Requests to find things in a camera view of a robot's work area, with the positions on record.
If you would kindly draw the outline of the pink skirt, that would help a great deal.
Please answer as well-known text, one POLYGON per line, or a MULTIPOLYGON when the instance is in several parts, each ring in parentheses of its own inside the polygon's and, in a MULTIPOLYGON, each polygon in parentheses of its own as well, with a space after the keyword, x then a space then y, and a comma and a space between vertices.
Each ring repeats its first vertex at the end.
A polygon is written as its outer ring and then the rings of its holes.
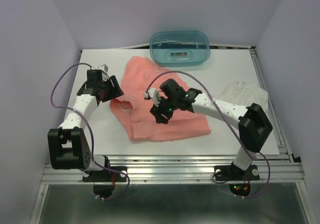
POLYGON ((121 82, 124 95, 110 102, 110 109, 122 124, 131 141, 164 142, 194 138, 210 134, 211 130, 205 115, 177 110, 167 124, 156 123, 150 113, 153 102, 144 99, 149 85, 155 88, 168 78, 174 79, 183 89, 186 82, 175 73, 158 77, 167 68, 158 66, 146 57, 132 57, 125 69, 121 82))

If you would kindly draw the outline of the white pleated skirt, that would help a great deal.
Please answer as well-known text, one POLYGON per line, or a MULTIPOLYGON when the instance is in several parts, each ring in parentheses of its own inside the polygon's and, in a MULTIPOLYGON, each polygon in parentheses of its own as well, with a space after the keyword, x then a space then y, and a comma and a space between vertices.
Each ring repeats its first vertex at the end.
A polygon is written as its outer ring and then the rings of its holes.
POLYGON ((242 106, 251 106, 252 103, 256 103, 264 112, 268 111, 269 94, 256 83, 235 81, 223 89, 218 99, 242 106))

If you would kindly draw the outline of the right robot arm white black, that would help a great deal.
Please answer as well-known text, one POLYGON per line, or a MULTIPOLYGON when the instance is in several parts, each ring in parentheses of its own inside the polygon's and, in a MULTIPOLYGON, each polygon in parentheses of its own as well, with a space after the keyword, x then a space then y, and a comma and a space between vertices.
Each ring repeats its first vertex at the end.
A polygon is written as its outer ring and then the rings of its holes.
POLYGON ((238 153, 230 167, 231 176, 242 179, 273 130, 262 107, 231 104, 214 99, 201 90, 184 90, 173 79, 168 79, 159 88, 148 87, 145 99, 152 100, 150 112, 155 121, 167 124, 176 110, 206 115, 224 121, 240 142, 238 153))

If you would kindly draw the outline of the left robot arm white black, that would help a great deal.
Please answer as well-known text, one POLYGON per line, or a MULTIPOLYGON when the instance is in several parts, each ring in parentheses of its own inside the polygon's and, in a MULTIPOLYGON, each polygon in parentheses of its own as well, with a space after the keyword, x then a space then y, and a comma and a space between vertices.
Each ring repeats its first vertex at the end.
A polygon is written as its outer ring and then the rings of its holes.
POLYGON ((78 169, 94 171, 95 177, 106 181, 111 177, 108 157, 94 155, 94 145, 89 145, 85 136, 89 118, 100 103, 123 95, 114 75, 108 75, 108 67, 101 65, 86 72, 86 82, 76 94, 69 114, 55 129, 47 134, 50 162, 53 169, 78 169))

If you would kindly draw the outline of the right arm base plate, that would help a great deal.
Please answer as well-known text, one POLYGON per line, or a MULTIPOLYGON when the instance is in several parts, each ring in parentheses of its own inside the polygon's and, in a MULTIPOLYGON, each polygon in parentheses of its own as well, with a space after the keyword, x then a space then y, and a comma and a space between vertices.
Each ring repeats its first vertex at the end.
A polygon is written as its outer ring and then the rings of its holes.
POLYGON ((231 164, 215 166, 211 179, 216 184, 228 183, 233 195, 246 199, 251 192, 251 181, 259 181, 260 175, 256 165, 250 165, 243 171, 231 164))

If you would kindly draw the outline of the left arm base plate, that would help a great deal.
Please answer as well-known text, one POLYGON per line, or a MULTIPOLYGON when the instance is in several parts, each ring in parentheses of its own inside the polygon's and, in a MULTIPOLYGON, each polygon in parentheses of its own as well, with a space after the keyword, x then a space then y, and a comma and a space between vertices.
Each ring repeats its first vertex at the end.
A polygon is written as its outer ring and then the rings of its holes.
POLYGON ((115 166, 114 169, 89 171, 83 174, 83 183, 93 183, 93 194, 96 199, 114 201, 122 197, 130 185, 126 166, 115 166))

